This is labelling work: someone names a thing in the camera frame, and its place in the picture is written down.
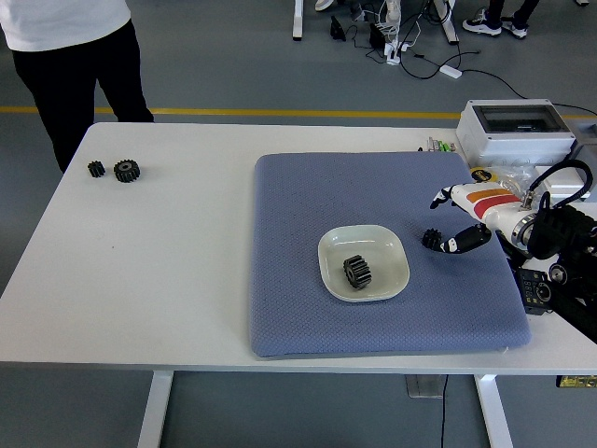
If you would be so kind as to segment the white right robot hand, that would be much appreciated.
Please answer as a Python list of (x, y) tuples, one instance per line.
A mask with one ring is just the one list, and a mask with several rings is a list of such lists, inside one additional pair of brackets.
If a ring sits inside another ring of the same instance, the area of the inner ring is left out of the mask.
[(428, 229), (422, 238), (425, 247), (434, 251), (462, 254), (490, 241), (493, 231), (501, 233), (509, 243), (525, 250), (530, 239), (535, 213), (509, 189), (496, 182), (460, 184), (441, 189), (430, 208), (452, 200), (454, 206), (467, 212), (479, 224), (460, 231), (441, 242), (441, 232)]

